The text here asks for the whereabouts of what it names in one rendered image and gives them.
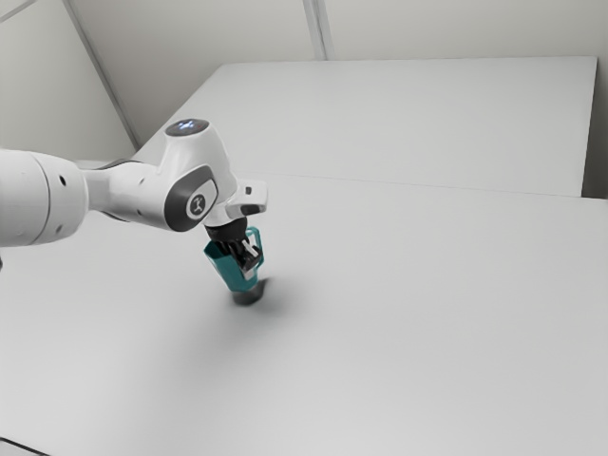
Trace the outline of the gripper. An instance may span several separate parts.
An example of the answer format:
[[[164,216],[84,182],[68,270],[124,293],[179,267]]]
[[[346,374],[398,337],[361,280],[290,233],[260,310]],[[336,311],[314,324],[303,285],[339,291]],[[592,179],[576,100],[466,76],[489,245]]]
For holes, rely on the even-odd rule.
[[[211,241],[228,243],[230,255],[237,263],[244,278],[251,278],[262,261],[262,250],[252,243],[246,235],[247,218],[237,218],[219,226],[205,225]]]

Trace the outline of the teal faceted mug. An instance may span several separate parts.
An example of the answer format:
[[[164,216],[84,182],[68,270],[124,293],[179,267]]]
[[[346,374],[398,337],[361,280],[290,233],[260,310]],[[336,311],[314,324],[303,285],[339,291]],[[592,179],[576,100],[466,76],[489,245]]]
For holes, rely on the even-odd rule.
[[[258,252],[256,263],[247,273],[243,273],[237,261],[230,254],[224,254],[214,241],[209,241],[204,248],[205,255],[209,258],[228,289],[235,293],[249,292],[257,285],[257,271],[264,263],[259,230],[255,226],[250,226],[246,229],[245,236],[248,241],[251,238],[255,239],[251,245]]]

